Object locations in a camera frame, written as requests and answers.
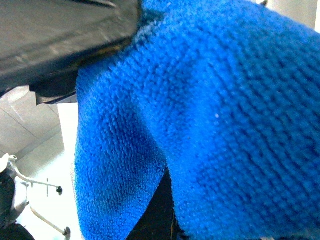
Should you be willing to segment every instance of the black plastic surface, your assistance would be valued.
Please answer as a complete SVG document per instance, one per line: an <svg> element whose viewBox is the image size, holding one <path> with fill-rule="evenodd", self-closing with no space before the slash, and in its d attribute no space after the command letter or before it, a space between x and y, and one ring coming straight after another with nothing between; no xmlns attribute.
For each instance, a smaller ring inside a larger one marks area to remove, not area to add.
<svg viewBox="0 0 320 240"><path fill-rule="evenodd" d="M104 49L128 45L138 29L139 0L10 0L0 4L0 93L54 81Z"/></svg>
<svg viewBox="0 0 320 240"><path fill-rule="evenodd" d="M176 240L178 227L173 207L171 179L166 172L145 213L126 240Z"/></svg>

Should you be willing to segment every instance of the microfiber cloth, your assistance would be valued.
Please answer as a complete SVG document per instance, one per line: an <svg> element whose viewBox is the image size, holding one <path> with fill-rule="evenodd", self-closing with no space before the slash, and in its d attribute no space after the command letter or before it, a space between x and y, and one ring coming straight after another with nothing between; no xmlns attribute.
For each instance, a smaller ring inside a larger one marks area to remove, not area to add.
<svg viewBox="0 0 320 240"><path fill-rule="evenodd" d="M191 240L320 236L320 35L246 0L145 0L132 45L80 70L86 240L124 240L166 169Z"/></svg>

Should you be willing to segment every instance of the dark fabric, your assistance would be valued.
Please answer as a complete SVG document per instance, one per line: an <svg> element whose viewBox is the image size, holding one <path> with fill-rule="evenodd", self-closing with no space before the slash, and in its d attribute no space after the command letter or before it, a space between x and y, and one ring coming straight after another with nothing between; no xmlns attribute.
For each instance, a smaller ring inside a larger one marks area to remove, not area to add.
<svg viewBox="0 0 320 240"><path fill-rule="evenodd" d="M9 216L15 195L15 181L7 171L0 173L0 229L5 227L6 217Z"/></svg>
<svg viewBox="0 0 320 240"><path fill-rule="evenodd" d="M11 224L0 230L0 240L35 240L31 234L20 224Z"/></svg>
<svg viewBox="0 0 320 240"><path fill-rule="evenodd" d="M166 172L145 213L127 240L176 240L178 228L173 207L171 179Z"/></svg>

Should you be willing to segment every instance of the blue towel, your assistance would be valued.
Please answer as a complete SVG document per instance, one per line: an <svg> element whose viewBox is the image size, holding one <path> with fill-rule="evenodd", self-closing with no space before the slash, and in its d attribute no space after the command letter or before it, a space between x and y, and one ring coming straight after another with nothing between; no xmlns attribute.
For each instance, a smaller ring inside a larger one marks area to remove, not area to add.
<svg viewBox="0 0 320 240"><path fill-rule="evenodd" d="M191 240L320 236L320 35L245 0L146 0L79 72L86 240L124 240L165 169Z"/></svg>

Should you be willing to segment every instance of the white ceiling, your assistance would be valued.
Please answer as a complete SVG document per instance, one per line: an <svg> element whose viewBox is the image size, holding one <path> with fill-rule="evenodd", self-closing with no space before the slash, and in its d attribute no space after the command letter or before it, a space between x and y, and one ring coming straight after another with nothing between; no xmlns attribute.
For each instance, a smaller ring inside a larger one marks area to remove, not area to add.
<svg viewBox="0 0 320 240"><path fill-rule="evenodd" d="M0 98L0 157L17 154L60 124L56 105L36 106L34 92L16 88Z"/></svg>

